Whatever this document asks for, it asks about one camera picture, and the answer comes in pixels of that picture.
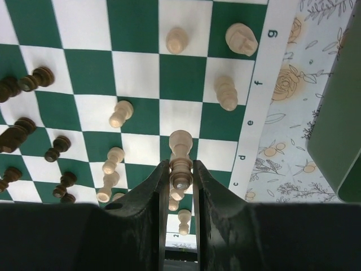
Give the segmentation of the white tall chess piece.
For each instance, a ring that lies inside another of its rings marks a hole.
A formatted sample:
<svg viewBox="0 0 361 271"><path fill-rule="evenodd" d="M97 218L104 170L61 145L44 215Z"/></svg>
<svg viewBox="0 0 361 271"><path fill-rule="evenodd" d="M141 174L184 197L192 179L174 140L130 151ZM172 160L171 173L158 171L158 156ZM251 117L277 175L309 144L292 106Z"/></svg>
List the white tall chess piece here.
<svg viewBox="0 0 361 271"><path fill-rule="evenodd" d="M176 130L169 137L173 155L170 162L170 182L177 190L187 190L192 184L192 161L189 157L192 146L192 137L185 130Z"/></svg>

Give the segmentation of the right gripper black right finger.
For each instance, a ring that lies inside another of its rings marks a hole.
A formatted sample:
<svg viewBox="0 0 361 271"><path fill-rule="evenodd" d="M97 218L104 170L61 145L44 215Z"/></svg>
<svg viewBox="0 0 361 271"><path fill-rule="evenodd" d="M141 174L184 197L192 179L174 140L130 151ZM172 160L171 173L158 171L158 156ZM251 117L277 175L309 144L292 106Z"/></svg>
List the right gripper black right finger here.
<svg viewBox="0 0 361 271"><path fill-rule="evenodd" d="M245 202L217 181L199 160L193 164L193 197L200 270L247 270L241 232Z"/></svg>

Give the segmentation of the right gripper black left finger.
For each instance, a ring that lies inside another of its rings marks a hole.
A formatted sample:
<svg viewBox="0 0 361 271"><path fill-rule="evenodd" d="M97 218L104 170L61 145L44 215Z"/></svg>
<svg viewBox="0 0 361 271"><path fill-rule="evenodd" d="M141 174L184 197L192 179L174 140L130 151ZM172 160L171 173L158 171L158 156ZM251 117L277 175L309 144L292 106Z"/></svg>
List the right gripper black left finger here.
<svg viewBox="0 0 361 271"><path fill-rule="evenodd" d="M163 270L169 202L169 161L136 188L106 205L117 217L108 255L111 270Z"/></svg>

